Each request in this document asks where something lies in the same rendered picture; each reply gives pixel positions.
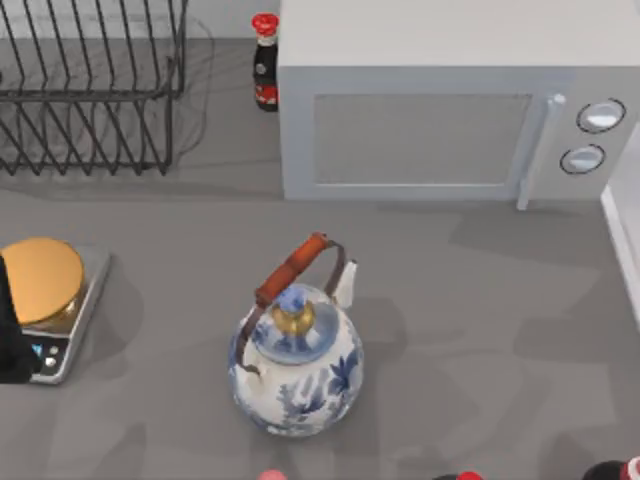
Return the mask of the blue and white teapot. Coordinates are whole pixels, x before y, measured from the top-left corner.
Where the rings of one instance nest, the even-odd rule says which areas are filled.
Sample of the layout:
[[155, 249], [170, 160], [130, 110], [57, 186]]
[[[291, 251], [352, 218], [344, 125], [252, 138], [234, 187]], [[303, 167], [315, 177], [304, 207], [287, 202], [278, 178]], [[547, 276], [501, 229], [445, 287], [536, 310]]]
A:
[[364, 348], [347, 315], [357, 267], [341, 244], [314, 232], [256, 289], [227, 371], [235, 403], [260, 429], [316, 435], [357, 399]]

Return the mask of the dark bottle with red cap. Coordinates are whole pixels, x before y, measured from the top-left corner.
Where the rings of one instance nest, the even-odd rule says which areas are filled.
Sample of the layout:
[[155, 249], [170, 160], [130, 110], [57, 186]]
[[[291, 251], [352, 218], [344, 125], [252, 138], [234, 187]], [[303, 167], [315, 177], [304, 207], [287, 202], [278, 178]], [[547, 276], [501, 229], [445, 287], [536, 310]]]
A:
[[277, 85], [277, 30], [279, 17], [270, 12], [260, 12], [252, 17], [251, 25], [256, 33], [256, 50], [253, 59], [254, 99], [266, 112], [278, 111]]

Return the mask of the pale microwave oven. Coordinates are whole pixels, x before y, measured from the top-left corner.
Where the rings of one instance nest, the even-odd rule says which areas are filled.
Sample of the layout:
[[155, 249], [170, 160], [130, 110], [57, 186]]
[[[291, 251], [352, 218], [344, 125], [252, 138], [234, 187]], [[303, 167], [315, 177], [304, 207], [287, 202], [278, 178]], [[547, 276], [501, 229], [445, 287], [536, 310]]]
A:
[[[640, 118], [640, 0], [282, 0], [280, 12], [291, 200], [516, 204], [556, 93], [567, 102], [529, 204], [596, 200]], [[581, 131], [581, 108], [609, 98], [622, 122]], [[566, 174], [562, 155], [589, 144], [603, 164]]]

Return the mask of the grey kitchen scale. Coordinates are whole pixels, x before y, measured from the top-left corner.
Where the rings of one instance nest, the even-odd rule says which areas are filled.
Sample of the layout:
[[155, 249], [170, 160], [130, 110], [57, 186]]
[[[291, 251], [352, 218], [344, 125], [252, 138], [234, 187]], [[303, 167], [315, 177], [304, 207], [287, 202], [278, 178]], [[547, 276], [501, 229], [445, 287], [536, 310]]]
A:
[[42, 369], [32, 375], [31, 384], [56, 385], [65, 380], [104, 289], [111, 262], [110, 252], [92, 245], [77, 245], [75, 249], [85, 267], [80, 295], [65, 309], [62, 319], [22, 328], [25, 338], [42, 360]]

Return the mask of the round microwave knob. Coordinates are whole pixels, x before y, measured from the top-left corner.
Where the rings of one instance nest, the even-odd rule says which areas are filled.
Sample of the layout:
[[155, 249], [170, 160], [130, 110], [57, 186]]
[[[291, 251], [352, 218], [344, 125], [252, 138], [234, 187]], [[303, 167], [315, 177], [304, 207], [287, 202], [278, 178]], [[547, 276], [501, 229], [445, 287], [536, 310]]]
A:
[[606, 160], [606, 152], [598, 145], [569, 149], [559, 161], [560, 168], [568, 175], [584, 175], [597, 170]]
[[614, 129], [626, 116], [624, 104], [614, 98], [585, 105], [577, 114], [578, 128], [589, 134], [600, 134]]

